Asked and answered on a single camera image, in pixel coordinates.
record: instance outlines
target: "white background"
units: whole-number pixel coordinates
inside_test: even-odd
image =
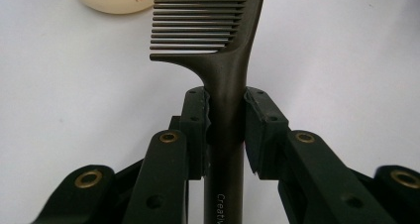
[[[201,81],[149,61],[152,10],[0,6],[0,223],[29,223],[73,170],[141,159]],[[265,0],[248,85],[350,168],[420,170],[419,60],[420,0]],[[276,182],[245,167],[244,223],[287,223]],[[202,182],[190,195],[190,223],[202,223]]]

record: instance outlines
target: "comb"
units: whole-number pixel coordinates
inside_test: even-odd
[[[210,96],[205,222],[242,223],[247,68],[263,0],[155,0],[151,60],[195,72]]]

